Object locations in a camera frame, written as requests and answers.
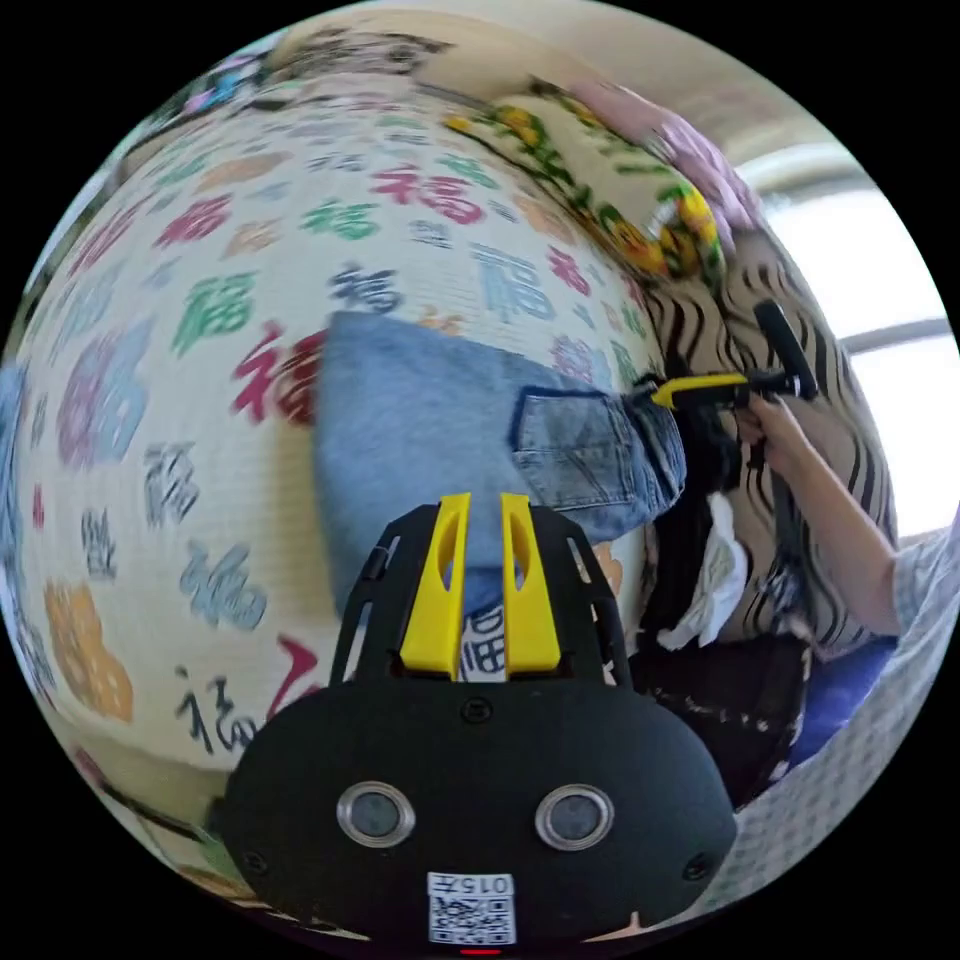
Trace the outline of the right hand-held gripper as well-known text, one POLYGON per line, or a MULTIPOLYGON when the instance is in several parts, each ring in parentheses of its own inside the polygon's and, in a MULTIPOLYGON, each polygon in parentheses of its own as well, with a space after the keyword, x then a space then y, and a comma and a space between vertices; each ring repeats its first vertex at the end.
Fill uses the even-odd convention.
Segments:
POLYGON ((753 395, 801 397, 801 376, 786 369, 752 370, 742 375, 694 375, 665 380, 650 399, 665 409, 717 407, 746 409, 753 395))

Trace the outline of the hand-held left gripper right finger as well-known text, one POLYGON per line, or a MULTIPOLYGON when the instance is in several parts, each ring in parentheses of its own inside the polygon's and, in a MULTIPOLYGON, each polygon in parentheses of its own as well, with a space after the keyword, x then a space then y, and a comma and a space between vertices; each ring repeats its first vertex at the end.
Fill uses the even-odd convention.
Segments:
POLYGON ((500 498, 503 540, 503 630, 508 680, 553 672, 561 650, 529 499, 500 498))

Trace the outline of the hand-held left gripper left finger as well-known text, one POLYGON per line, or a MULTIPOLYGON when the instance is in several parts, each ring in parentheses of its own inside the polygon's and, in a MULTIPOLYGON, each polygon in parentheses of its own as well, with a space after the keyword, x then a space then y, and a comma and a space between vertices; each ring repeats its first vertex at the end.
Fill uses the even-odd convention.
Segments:
POLYGON ((458 678, 471 495, 443 497, 433 511, 423 570, 400 647, 405 670, 458 678))

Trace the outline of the person's right hand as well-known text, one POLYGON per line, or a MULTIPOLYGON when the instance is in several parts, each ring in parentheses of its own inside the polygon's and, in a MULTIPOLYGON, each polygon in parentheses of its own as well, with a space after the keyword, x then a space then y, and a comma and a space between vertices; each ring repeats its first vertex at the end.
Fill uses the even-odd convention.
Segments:
POLYGON ((752 393, 747 406, 736 415, 741 438, 751 446, 760 445, 771 469, 790 479, 810 450, 799 423, 778 398, 766 399, 752 393))

